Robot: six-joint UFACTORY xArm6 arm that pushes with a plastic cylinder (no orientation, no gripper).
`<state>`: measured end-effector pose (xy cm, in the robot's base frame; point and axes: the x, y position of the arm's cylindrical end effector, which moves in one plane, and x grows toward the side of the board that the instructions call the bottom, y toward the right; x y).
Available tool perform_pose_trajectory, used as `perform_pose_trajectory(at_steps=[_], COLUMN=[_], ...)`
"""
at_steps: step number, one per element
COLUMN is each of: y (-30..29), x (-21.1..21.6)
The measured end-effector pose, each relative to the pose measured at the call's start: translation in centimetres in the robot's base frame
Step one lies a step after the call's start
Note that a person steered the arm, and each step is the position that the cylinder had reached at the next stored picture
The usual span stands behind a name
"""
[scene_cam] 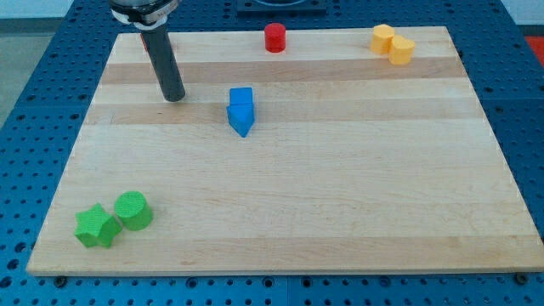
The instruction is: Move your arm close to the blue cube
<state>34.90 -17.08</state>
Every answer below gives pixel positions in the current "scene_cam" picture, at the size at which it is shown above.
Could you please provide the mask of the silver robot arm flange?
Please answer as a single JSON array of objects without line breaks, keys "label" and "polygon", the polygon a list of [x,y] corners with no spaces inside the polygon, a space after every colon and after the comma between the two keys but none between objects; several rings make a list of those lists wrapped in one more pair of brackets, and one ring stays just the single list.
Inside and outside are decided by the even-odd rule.
[{"label": "silver robot arm flange", "polygon": [[113,16],[124,25],[150,31],[167,22],[180,0],[109,0]]}]

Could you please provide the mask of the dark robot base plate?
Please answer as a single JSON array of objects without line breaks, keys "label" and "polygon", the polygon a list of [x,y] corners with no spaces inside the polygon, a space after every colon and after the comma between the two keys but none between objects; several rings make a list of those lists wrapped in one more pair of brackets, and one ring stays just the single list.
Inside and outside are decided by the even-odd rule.
[{"label": "dark robot base plate", "polygon": [[324,13],[327,0],[237,0],[237,14]]}]

